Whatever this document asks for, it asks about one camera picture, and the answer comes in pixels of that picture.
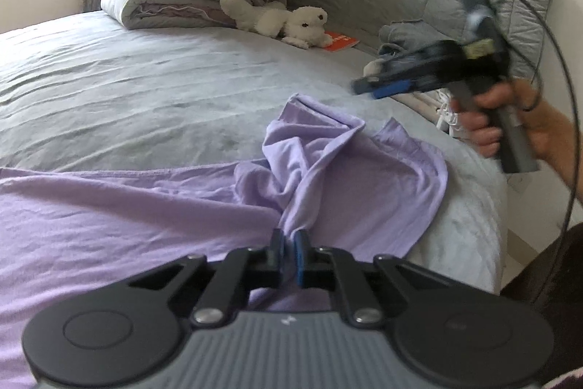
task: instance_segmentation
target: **purple garment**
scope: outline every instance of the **purple garment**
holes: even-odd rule
[[[0,380],[33,384],[20,347],[38,311],[185,254],[222,259],[310,230],[314,245],[369,261],[405,256],[447,185],[439,150],[397,121],[374,137],[364,122],[293,96],[267,128],[265,159],[145,172],[0,170]],[[321,292],[255,293],[253,305],[325,308]]]

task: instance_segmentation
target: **screw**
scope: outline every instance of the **screw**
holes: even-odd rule
[[[223,318],[223,312],[218,308],[201,308],[194,313],[194,319],[202,325],[218,323]]]
[[[359,308],[355,311],[355,320],[358,323],[378,323],[383,318],[383,314],[376,308]]]

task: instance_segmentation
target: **red booklet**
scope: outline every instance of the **red booklet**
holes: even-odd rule
[[[354,47],[360,40],[349,37],[348,35],[337,34],[336,32],[326,32],[331,38],[333,43],[326,47],[324,50],[328,52],[337,52],[338,50],[342,50],[344,48]]]

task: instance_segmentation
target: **plush toy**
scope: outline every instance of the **plush toy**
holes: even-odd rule
[[[220,0],[220,6],[239,30],[271,38],[282,35],[282,42],[304,49],[332,44],[332,38],[324,32],[328,15],[319,7],[300,7],[289,12],[279,2],[255,7],[246,0]]]

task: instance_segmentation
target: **mattress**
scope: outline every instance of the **mattress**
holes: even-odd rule
[[[301,50],[228,28],[127,31],[104,12],[2,34],[0,50],[3,167],[148,170],[257,158],[266,125],[295,93],[363,118],[371,132],[395,118],[441,148],[450,171],[409,258],[499,290],[504,176],[407,106],[352,96],[367,53]]]

